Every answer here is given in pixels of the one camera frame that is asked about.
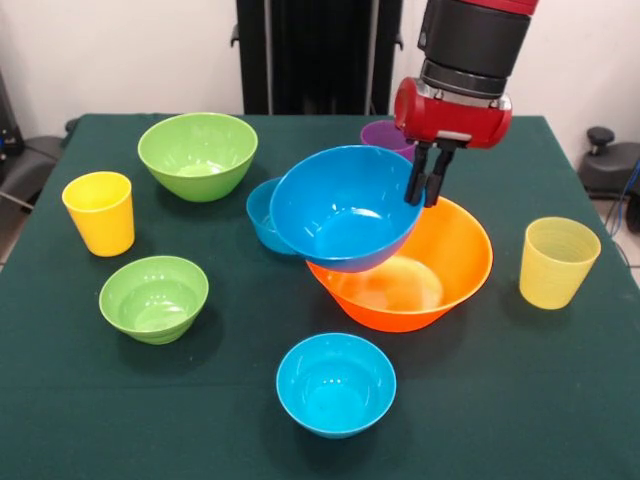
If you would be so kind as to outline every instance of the yellow cup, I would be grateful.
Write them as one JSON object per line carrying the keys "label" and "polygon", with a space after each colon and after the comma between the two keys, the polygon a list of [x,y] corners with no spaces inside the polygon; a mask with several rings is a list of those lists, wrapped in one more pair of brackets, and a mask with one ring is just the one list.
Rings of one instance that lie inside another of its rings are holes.
{"label": "yellow cup", "polygon": [[600,255],[600,240],[568,218],[540,218],[527,227],[520,271],[520,292],[546,310],[565,307]]}
{"label": "yellow cup", "polygon": [[62,201],[94,255],[113,257],[133,245],[131,182],[124,175],[94,172],[78,177],[65,187]]}

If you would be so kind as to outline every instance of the white wall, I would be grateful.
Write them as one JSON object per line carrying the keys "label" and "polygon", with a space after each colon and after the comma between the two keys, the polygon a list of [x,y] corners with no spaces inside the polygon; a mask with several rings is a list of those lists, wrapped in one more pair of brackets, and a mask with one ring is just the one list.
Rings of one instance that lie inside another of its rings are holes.
{"label": "white wall", "polygon": [[[404,0],[394,89],[416,76],[426,0]],[[640,2],[540,0],[509,93],[572,161],[585,130],[640,140]],[[27,135],[84,112],[242,112],[235,0],[0,0],[0,68]]]}
{"label": "white wall", "polygon": [[242,113],[235,0],[0,0],[0,68],[23,133],[86,112]]}
{"label": "white wall", "polygon": [[[425,5],[404,1],[394,89],[420,72],[424,55],[415,46]],[[508,92],[515,114],[547,117],[574,165],[592,125],[640,141],[639,20],[638,0],[540,0]]]}

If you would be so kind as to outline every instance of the green bowl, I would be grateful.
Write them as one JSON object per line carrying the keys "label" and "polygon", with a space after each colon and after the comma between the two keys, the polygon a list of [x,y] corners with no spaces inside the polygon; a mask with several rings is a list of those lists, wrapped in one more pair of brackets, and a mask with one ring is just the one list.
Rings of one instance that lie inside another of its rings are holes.
{"label": "green bowl", "polygon": [[240,183],[258,136],[239,118],[188,113],[163,120],[138,142],[138,155],[160,184],[191,202],[210,202]]}
{"label": "green bowl", "polygon": [[123,333],[162,345],[193,324],[209,293],[207,276],[179,257],[147,257],[111,275],[100,291],[100,311]]}

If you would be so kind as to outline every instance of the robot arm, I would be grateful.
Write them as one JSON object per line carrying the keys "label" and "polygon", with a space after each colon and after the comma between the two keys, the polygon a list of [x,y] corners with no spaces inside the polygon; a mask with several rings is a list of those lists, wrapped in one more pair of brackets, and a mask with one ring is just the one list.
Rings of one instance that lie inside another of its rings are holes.
{"label": "robot arm", "polygon": [[[405,78],[395,100],[395,123],[417,141],[405,200],[436,204],[458,148],[490,148],[511,122],[504,93],[538,0],[429,0],[418,48],[419,78]],[[440,150],[426,173],[429,149]]]}

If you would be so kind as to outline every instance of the orange bowl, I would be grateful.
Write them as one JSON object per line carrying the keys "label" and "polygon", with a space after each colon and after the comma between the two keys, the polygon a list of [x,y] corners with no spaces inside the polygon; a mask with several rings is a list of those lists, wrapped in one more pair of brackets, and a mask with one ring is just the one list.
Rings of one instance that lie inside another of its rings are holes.
{"label": "orange bowl", "polygon": [[307,264],[356,322],[399,333],[426,327],[476,293],[491,272],[493,249],[473,215],[440,197],[423,209],[400,250],[377,267],[344,273]]}

